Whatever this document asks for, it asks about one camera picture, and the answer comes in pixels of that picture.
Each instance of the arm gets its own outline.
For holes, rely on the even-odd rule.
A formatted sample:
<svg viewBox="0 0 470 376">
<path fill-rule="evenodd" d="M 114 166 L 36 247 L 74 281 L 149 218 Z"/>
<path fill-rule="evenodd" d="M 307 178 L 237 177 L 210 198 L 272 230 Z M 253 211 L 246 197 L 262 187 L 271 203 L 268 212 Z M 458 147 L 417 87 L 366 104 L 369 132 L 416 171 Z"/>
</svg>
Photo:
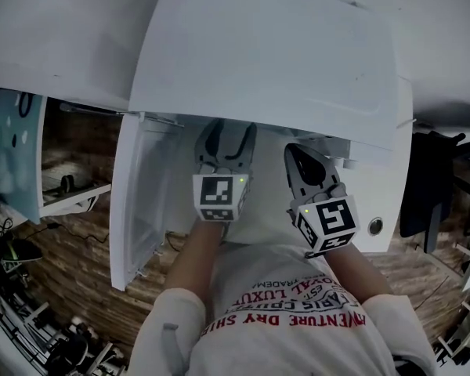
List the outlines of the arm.
<svg viewBox="0 0 470 376">
<path fill-rule="evenodd" d="M 165 290 L 184 288 L 206 303 L 223 230 L 224 224 L 220 222 L 202 222 L 199 219 L 195 222 L 183 249 L 169 270 Z"/>
<path fill-rule="evenodd" d="M 355 245 L 334 249 L 325 259 L 339 283 L 360 304 L 376 295 L 392 294 L 385 276 L 359 252 Z"/>
</svg>

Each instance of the black chair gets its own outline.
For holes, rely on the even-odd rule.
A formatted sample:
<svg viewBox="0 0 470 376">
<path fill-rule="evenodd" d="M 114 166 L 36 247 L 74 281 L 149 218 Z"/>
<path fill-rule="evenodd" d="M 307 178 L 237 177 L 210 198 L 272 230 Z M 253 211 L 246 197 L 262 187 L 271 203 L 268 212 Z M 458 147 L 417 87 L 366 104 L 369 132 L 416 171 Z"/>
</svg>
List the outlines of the black chair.
<svg viewBox="0 0 470 376">
<path fill-rule="evenodd" d="M 52 350 L 45 369 L 50 375 L 71 374 L 87 356 L 87 340 L 79 334 L 72 334 L 68 340 L 59 340 Z"/>
<path fill-rule="evenodd" d="M 406 189 L 400 207 L 400 236 L 425 232 L 424 251 L 436 249 L 439 226 L 447 219 L 453 185 L 470 195 L 470 184 L 454 176 L 453 160 L 470 158 L 465 134 L 453 138 L 437 132 L 413 134 Z"/>
</svg>

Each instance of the wall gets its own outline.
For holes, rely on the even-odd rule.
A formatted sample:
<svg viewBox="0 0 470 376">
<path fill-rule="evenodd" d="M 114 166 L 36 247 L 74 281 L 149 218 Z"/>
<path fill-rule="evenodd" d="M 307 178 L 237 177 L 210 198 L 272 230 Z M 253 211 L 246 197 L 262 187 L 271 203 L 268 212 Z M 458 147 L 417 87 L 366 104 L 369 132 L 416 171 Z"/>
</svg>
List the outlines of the wall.
<svg viewBox="0 0 470 376">
<path fill-rule="evenodd" d="M 355 1 L 390 22 L 399 73 L 413 84 L 418 113 L 454 111 L 455 103 L 460 116 L 470 111 L 470 0 Z M 88 96 L 125 108 L 155 2 L 0 0 L 0 59 L 35 68 L 65 99 Z M 61 96 L 66 83 L 76 84 L 77 96 Z"/>
<path fill-rule="evenodd" d="M 0 376 L 39 376 L 0 328 Z"/>
</svg>

